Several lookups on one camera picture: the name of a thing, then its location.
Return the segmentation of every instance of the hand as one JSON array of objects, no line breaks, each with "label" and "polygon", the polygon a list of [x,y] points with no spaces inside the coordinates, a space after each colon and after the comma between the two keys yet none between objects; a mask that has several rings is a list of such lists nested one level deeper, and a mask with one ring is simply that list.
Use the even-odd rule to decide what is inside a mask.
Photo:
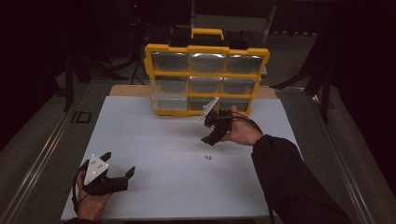
[{"label": "hand", "polygon": [[[238,112],[238,108],[235,105],[227,108],[227,110]],[[229,133],[225,134],[220,141],[232,141],[243,146],[253,146],[261,137],[262,134],[246,120],[233,119],[232,130]]]},{"label": "hand", "polygon": [[82,189],[83,172],[79,172],[77,178],[78,185],[78,218],[97,221],[105,210],[111,194],[103,196],[91,196]]}]

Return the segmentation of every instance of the white table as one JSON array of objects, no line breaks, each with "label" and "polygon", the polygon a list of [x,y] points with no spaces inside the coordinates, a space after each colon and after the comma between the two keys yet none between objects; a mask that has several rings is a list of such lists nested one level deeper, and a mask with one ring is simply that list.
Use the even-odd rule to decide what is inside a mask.
[{"label": "white table", "polygon": [[[265,133],[296,143],[280,100],[256,99],[252,108],[249,117]],[[204,144],[200,139],[211,131],[198,117],[155,115],[148,97],[108,96],[83,160],[111,151],[107,176],[136,169],[128,190],[112,196],[102,219],[268,216],[252,148]],[[70,195],[62,220],[75,216]]]}]

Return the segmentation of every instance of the person's arm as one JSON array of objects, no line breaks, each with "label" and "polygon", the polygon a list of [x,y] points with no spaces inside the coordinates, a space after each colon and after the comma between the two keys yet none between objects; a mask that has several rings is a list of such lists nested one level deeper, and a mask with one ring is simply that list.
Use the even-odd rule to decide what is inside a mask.
[{"label": "person's arm", "polygon": [[102,224],[99,221],[106,204],[112,194],[103,196],[91,196],[82,189],[83,173],[77,178],[78,185],[78,217],[74,217],[65,224]]},{"label": "person's arm", "polygon": [[[230,108],[237,112],[236,106]],[[292,142],[263,135],[234,119],[222,141],[253,146],[251,155],[269,207],[284,223],[350,223],[346,213],[309,171]]]}]

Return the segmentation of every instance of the organizer carrying handle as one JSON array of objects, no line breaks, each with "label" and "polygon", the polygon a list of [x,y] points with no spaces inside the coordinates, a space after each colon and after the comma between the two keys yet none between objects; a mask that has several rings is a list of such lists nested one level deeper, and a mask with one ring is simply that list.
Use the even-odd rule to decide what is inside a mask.
[{"label": "organizer carrying handle", "polygon": [[219,35],[224,40],[221,29],[192,28],[191,38],[194,38],[194,35]]}]

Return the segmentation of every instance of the black sleeve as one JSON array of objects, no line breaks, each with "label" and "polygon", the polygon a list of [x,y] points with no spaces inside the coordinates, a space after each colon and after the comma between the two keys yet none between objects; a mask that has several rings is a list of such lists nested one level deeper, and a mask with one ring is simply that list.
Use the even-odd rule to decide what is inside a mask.
[{"label": "black sleeve", "polygon": [[77,217],[74,217],[68,221],[66,221],[64,224],[103,224],[100,221],[89,221],[86,219],[80,219]]},{"label": "black sleeve", "polygon": [[351,223],[289,140],[265,135],[251,157],[265,200],[284,223]]}]

